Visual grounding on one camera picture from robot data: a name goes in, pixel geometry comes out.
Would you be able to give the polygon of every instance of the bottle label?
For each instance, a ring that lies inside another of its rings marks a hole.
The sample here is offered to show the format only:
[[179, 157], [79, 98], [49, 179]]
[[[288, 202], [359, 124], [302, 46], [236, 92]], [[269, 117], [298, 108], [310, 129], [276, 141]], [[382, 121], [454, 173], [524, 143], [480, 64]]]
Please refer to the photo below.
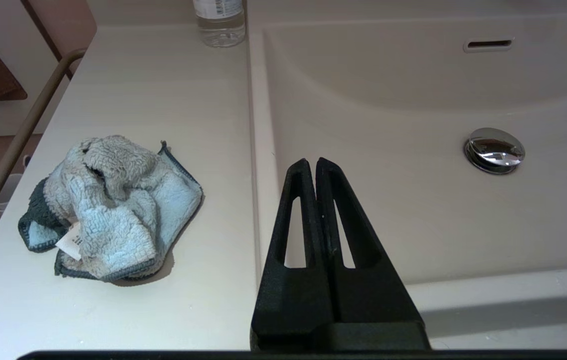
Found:
[[194, 0], [194, 11], [204, 19], [231, 18], [242, 8], [242, 0]]

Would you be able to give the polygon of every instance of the sink overflow slot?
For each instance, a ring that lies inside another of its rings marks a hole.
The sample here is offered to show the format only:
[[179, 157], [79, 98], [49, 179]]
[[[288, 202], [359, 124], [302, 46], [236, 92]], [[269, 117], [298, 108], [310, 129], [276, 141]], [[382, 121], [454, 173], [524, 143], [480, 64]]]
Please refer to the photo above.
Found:
[[488, 53], [490, 51], [508, 51], [515, 38], [472, 38], [463, 44], [465, 53]]

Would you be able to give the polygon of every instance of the metal rail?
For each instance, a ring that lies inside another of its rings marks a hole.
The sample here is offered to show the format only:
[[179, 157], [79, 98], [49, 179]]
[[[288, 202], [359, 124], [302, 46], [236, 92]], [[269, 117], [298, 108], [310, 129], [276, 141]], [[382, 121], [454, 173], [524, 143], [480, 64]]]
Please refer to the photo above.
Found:
[[50, 100], [53, 98], [53, 95], [55, 95], [55, 91], [59, 87], [59, 84], [61, 84], [62, 79], [64, 79], [66, 71], [68, 71], [69, 67], [75, 60], [81, 59], [85, 54], [85, 48], [78, 48], [70, 51], [64, 55], [61, 60], [59, 60], [59, 64], [57, 64], [57, 67], [52, 72], [48, 82], [44, 85], [39, 97], [37, 97], [37, 100], [35, 100], [34, 104], [32, 104], [30, 112], [28, 112], [25, 120], [21, 123], [21, 127], [19, 127], [19, 130], [16, 132], [16, 135], [14, 135], [12, 142], [1, 158], [0, 191], [2, 191], [2, 187], [5, 184], [6, 179], [9, 177], [12, 168], [18, 161], [19, 155], [21, 155], [21, 152], [24, 150], [28, 139], [32, 136], [39, 120], [41, 120], [44, 111], [46, 111], [46, 107], [50, 104]]

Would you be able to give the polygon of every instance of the white label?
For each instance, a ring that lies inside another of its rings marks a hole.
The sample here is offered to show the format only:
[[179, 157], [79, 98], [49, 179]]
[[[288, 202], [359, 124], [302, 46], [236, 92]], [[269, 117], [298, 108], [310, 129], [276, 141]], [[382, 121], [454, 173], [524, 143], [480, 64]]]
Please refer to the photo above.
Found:
[[59, 250], [77, 261], [82, 259], [82, 255], [80, 255], [80, 244], [82, 243], [82, 239], [80, 239], [81, 229], [82, 224], [78, 222], [73, 223], [68, 229], [68, 232], [66, 232], [66, 235], [61, 237], [61, 239], [54, 244]]
[[242, 9], [242, 0], [194, 0], [194, 11], [204, 19], [231, 18]]

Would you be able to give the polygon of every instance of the towel tag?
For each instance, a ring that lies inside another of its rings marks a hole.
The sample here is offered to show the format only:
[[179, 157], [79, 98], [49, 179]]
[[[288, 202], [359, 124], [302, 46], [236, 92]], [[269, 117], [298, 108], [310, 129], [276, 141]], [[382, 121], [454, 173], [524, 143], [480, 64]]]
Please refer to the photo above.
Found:
[[68, 229], [68, 232], [66, 232], [66, 235], [62, 236], [61, 239], [54, 244], [59, 250], [77, 261], [82, 259], [82, 255], [80, 255], [80, 244], [82, 243], [82, 239], [80, 239], [81, 229], [82, 224], [78, 222], [73, 223]]

